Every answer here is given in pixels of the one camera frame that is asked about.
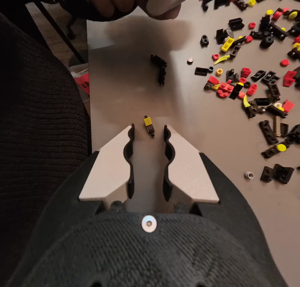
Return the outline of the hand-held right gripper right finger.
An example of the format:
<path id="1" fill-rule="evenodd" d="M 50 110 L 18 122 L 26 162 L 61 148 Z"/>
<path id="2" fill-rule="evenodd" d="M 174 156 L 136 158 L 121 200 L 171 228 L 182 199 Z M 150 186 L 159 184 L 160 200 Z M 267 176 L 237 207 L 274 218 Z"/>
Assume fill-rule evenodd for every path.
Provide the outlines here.
<path id="1" fill-rule="evenodd" d="M 172 212 L 189 213 L 197 204 L 219 204 L 199 150 L 170 125 L 164 125 L 163 141 L 163 196 Z"/>

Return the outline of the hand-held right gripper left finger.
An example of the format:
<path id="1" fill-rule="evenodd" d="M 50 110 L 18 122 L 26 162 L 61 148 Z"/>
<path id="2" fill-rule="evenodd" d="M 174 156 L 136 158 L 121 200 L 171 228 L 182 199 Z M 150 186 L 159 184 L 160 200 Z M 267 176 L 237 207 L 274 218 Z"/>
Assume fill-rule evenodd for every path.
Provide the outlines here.
<path id="1" fill-rule="evenodd" d="M 79 195 L 81 202 L 101 201 L 109 208 L 115 201 L 124 203 L 132 199 L 134 139 L 135 126 L 131 124 L 100 148 Z"/>

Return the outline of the small yellow black lego piece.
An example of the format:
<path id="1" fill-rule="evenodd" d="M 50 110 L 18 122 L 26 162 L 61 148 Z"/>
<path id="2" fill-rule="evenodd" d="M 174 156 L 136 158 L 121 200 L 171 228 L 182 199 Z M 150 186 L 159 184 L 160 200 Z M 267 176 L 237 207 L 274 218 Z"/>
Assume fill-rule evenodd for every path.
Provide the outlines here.
<path id="1" fill-rule="evenodd" d="M 145 115 L 144 116 L 144 123 L 145 123 L 145 127 L 146 127 L 149 135 L 154 137 L 155 136 L 155 129 L 153 127 L 151 118 L 148 117 L 147 115 Z"/>

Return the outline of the black angled lego piece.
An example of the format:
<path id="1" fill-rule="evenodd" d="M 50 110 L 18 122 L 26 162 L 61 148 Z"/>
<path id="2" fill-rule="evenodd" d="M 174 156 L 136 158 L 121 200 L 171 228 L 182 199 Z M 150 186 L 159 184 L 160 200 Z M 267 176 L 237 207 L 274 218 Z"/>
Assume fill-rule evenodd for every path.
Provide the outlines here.
<path id="1" fill-rule="evenodd" d="M 157 55 L 150 55 L 150 61 L 158 69 L 158 83 L 160 86 L 165 84 L 167 62 Z"/>

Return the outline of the pile of loose lego pieces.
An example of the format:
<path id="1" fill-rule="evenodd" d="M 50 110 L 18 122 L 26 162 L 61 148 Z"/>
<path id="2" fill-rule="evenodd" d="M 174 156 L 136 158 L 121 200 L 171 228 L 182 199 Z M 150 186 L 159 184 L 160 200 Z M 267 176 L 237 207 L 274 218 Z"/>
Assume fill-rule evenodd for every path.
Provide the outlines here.
<path id="1" fill-rule="evenodd" d="M 208 13 L 210 1 L 203 12 L 198 0 L 187 4 L 200 32 L 217 29 L 225 44 L 214 67 L 226 80 L 209 79 L 204 91 L 228 101 L 229 114 L 222 104 L 208 119 L 208 150 L 245 180 L 257 167 L 264 185 L 299 184 L 299 0 L 236 0 L 238 8 Z"/>

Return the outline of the person's dark knit sweater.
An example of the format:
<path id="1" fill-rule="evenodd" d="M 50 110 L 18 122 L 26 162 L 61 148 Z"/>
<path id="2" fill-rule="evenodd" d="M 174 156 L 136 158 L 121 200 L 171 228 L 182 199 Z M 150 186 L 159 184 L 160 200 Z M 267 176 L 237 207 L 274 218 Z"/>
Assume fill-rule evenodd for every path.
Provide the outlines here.
<path id="1" fill-rule="evenodd" d="M 1 14 L 1 286 L 54 192 L 87 159 L 88 127 L 69 70 Z"/>

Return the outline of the red printed packaging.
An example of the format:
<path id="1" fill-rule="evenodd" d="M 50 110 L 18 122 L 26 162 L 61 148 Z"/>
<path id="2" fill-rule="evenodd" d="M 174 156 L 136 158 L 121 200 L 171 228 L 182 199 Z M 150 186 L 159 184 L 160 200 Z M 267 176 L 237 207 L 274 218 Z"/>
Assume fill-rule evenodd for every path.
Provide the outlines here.
<path id="1" fill-rule="evenodd" d="M 90 95 L 89 87 L 89 72 L 79 73 L 77 77 L 74 78 L 77 85 L 87 94 Z"/>

